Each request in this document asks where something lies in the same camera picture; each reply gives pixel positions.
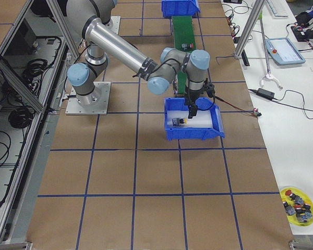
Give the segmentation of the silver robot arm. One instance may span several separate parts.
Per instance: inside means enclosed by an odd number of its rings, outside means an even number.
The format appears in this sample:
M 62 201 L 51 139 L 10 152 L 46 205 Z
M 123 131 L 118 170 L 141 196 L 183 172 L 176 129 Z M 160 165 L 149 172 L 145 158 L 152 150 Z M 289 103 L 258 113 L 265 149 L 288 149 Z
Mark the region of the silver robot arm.
M 116 1 L 68 1 L 67 18 L 83 39 L 114 56 L 134 71 L 137 77 L 146 80 L 149 90 L 156 95 L 163 94 L 179 72 L 185 73 L 188 80 L 185 94 L 188 117 L 191 119 L 196 116 L 196 100 L 203 92 L 210 54 L 201 49 L 183 52 L 167 47 L 163 50 L 161 64 L 158 65 L 106 27 L 116 4 Z

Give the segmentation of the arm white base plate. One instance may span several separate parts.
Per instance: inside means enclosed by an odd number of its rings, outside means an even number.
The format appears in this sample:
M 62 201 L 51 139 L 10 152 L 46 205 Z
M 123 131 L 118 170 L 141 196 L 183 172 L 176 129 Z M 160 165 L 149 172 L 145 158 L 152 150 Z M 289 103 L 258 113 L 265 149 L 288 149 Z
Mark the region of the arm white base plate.
M 67 115 L 106 115 L 109 106 L 111 82 L 94 81 L 94 90 L 86 96 L 77 95 L 72 87 L 71 95 L 66 107 Z
M 119 34 L 121 16 L 111 16 L 111 20 L 106 26 L 114 33 Z

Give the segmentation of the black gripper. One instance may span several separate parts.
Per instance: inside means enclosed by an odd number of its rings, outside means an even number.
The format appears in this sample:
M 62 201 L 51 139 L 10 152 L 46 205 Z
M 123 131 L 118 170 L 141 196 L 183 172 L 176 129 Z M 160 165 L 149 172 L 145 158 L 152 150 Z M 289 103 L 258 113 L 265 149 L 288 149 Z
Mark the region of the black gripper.
M 196 100 L 203 94 L 203 90 L 186 90 L 185 105 L 188 107 L 188 119 L 192 119 L 197 115 L 198 106 Z

